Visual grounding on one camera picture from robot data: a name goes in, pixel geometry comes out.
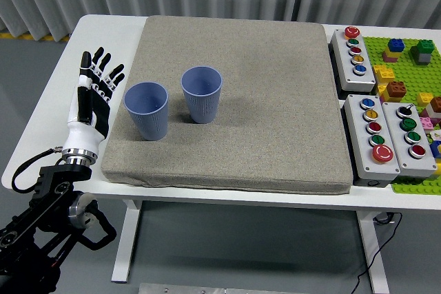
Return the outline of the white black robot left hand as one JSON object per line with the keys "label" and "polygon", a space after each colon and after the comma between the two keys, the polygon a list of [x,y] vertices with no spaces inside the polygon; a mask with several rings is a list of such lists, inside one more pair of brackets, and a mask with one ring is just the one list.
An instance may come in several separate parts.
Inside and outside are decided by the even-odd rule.
{"label": "white black robot left hand", "polygon": [[111,54],[102,47],[94,54],[83,53],[68,114],[69,134],[64,150],[83,149],[97,154],[99,144],[107,138],[110,101],[125,78],[123,64],[105,72],[110,59]]}

